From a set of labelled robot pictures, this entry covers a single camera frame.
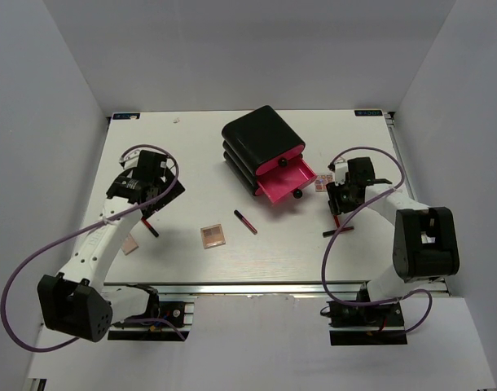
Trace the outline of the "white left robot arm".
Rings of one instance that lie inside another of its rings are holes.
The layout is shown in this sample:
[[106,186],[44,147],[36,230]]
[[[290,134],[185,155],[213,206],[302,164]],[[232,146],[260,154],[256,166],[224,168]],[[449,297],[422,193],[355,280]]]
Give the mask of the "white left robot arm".
[[137,283],[106,290],[104,281],[132,229],[183,193],[168,159],[148,150],[121,156],[123,170],[106,192],[100,226],[89,230],[56,275],[43,275],[37,285],[47,328],[98,342],[117,323],[150,325],[163,318],[155,288]]

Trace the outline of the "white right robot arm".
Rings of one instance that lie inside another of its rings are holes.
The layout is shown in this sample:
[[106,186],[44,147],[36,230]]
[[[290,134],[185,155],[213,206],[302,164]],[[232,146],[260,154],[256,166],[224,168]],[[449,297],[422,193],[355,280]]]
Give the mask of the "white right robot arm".
[[367,325],[385,315],[385,305],[409,297],[419,286],[456,275],[460,255],[452,211],[430,207],[403,194],[385,178],[377,178],[368,157],[333,161],[333,181],[326,185],[335,216],[346,215],[331,242],[357,213],[371,209],[394,227],[392,265],[366,282],[354,301],[357,318]]

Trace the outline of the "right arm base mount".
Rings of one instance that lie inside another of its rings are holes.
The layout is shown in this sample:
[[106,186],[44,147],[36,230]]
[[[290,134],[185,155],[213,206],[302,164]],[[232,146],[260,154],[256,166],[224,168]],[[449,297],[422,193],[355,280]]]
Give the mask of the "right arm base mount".
[[353,307],[329,301],[319,314],[328,319],[331,346],[406,345],[401,306]]

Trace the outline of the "pink top drawer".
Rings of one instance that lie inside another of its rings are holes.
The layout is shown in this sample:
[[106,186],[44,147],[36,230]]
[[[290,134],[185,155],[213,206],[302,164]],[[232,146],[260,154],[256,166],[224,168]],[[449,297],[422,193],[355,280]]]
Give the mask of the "pink top drawer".
[[259,165],[254,171],[254,175],[260,177],[274,169],[290,166],[302,167],[304,164],[305,161],[301,153],[293,155],[292,151],[289,151]]

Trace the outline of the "black drawer organizer cabinet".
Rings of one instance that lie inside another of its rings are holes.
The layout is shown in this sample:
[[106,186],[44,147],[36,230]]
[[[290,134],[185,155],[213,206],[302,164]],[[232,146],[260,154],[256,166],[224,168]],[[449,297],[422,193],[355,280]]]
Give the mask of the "black drawer organizer cabinet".
[[[254,175],[259,165],[289,151],[302,154],[306,147],[302,138],[268,105],[229,122],[221,135],[227,165],[252,196],[259,188]],[[298,200],[303,191],[291,196]]]

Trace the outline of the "red lip gloss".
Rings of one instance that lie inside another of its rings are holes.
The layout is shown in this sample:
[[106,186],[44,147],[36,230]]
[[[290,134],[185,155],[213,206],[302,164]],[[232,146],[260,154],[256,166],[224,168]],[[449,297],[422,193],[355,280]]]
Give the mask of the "red lip gloss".
[[156,238],[160,236],[158,231],[152,226],[152,224],[145,218],[142,219],[143,225],[149,230],[149,232],[154,235]]

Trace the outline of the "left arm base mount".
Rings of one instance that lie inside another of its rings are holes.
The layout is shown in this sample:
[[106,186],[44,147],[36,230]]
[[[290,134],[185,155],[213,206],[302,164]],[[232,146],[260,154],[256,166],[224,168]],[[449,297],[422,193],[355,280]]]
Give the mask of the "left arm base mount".
[[136,315],[116,323],[108,340],[142,342],[184,342],[190,334],[195,308],[193,296],[161,295],[157,310],[150,318]]

